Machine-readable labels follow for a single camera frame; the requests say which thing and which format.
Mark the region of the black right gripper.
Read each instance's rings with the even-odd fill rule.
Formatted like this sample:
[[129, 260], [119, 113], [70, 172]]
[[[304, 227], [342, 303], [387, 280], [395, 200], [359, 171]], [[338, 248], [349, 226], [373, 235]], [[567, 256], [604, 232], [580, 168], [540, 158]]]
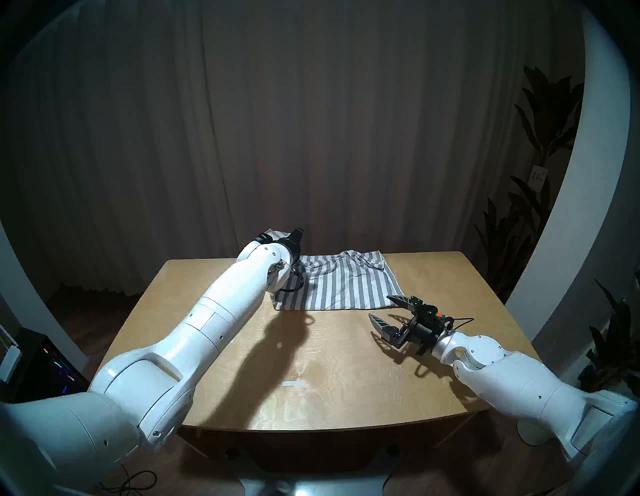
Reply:
[[405, 343], [418, 345], [419, 356], [431, 353], [441, 334], [446, 331], [446, 317], [436, 306], [424, 303], [416, 296], [387, 295], [386, 299], [394, 305], [407, 309], [412, 318], [399, 329], [382, 318], [369, 313], [369, 320], [383, 341], [392, 341], [392, 345], [400, 349]]

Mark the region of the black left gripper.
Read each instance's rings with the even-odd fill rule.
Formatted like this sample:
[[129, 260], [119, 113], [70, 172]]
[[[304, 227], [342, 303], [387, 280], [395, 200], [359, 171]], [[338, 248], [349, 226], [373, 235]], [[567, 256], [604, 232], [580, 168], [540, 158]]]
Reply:
[[255, 241], [260, 244], [279, 243], [289, 250], [291, 263], [298, 263], [302, 251], [304, 229], [298, 227], [291, 233], [269, 229], [260, 233]]

